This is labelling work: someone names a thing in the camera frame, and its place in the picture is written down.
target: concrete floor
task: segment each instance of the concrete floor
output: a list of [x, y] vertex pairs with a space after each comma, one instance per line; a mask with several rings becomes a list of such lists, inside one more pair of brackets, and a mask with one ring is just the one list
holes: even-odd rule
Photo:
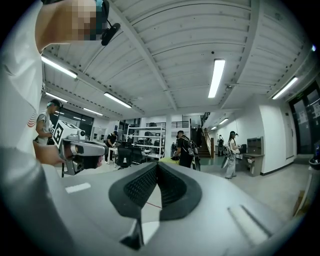
[[[201, 171], [224, 177], [227, 169], [221, 169], [222, 160], [223, 157], [216, 157], [213, 165], [201, 165]], [[247, 171], [239, 170], [237, 165], [237, 177], [230, 182], [272, 208], [283, 221], [289, 221], [292, 218], [299, 191], [305, 190], [307, 186], [309, 165], [291, 164], [274, 173], [256, 177], [251, 177]]]
[[[201, 160], [201, 172], [224, 177], [226, 169], [221, 169], [223, 158], [222, 156], [214, 159], [203, 158]], [[287, 222], [292, 218], [299, 191], [306, 188], [309, 175], [308, 167], [308, 165], [292, 164], [272, 174], [256, 177], [249, 176], [246, 171], [236, 171], [237, 177], [231, 179], [230, 182], [272, 208], [283, 221]], [[61, 167], [56, 169], [61, 176]], [[78, 175], [102, 174], [117, 171], [117, 169], [118, 166], [114, 168], [114, 164], [103, 162], [101, 167], [84, 170]], [[156, 186], [147, 204], [142, 209], [142, 223], [158, 221], [161, 206], [161, 193], [159, 187]]]

